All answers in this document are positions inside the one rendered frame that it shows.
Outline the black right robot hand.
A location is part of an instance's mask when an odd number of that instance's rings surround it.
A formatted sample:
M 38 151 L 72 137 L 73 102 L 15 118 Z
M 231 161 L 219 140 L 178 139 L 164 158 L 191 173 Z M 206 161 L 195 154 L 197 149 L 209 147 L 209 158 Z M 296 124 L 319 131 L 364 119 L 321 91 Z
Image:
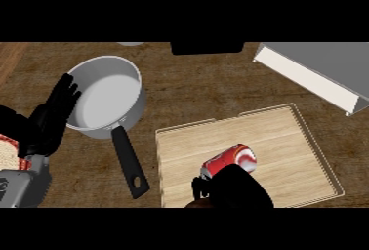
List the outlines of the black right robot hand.
M 237 164 L 228 165 L 210 180 L 197 177 L 193 181 L 193 190 L 195 200 L 207 198 L 213 208 L 275 208 L 265 188 Z

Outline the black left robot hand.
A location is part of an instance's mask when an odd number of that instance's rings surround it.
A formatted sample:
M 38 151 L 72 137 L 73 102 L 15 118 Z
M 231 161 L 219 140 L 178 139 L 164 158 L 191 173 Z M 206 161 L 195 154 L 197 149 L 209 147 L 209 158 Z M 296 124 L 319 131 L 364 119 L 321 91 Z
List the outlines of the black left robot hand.
M 74 76 L 66 73 L 54 87 L 48 101 L 24 117 L 0 105 L 0 135 L 20 143 L 18 156 L 51 156 L 58 150 L 70 116 L 82 92 Z

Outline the brown sweet potato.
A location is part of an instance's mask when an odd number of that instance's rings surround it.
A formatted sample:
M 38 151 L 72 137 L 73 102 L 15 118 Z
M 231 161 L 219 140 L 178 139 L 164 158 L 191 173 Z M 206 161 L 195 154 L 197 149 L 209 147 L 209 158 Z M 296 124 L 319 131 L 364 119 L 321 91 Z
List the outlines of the brown sweet potato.
M 195 201 L 193 201 L 188 205 L 188 208 L 213 208 L 212 201 L 207 198 L 201 198 Z

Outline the pale wooden tray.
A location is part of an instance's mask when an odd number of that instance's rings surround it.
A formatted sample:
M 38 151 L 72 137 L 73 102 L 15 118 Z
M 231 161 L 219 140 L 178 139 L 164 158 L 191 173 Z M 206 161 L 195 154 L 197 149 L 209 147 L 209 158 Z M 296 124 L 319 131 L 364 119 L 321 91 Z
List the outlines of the pale wooden tray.
M 337 175 L 294 104 L 156 131 L 162 206 L 194 200 L 193 180 L 207 160 L 238 144 L 257 156 L 255 179 L 275 207 L 303 207 L 345 196 Z

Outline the white and grey tiered shelf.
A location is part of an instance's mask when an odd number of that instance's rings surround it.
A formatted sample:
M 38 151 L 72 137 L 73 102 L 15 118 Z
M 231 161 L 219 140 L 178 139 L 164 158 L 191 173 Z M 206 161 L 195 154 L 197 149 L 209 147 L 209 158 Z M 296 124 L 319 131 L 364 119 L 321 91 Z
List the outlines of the white and grey tiered shelf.
M 255 62 L 350 116 L 369 108 L 369 42 L 262 42 Z

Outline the red and white can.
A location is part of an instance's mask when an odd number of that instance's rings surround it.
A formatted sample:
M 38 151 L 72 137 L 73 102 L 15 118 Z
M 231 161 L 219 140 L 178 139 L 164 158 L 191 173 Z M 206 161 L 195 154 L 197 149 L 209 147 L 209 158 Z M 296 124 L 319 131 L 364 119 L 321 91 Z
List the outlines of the red and white can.
M 203 164 L 201 178 L 210 180 L 216 173 L 231 164 L 237 164 L 249 173 L 257 169 L 255 151 L 244 144 L 231 147 Z

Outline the red and beige woven mat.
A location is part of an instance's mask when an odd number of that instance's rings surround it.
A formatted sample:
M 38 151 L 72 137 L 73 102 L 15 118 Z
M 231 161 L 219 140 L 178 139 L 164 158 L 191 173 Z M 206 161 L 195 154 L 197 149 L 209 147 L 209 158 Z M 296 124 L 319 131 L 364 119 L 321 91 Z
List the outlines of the red and beige woven mat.
M 32 168 L 32 162 L 21 158 L 18 153 L 18 141 L 0 134 L 0 171 L 29 170 Z

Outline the black appliance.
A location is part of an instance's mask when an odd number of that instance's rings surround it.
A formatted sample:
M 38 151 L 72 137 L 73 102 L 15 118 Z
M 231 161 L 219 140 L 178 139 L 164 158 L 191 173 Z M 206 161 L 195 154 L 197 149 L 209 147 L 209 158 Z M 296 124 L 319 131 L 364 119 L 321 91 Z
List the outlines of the black appliance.
M 224 53 L 240 53 L 244 48 L 243 42 L 172 42 L 172 53 L 179 55 L 203 55 L 203 54 L 224 54 Z

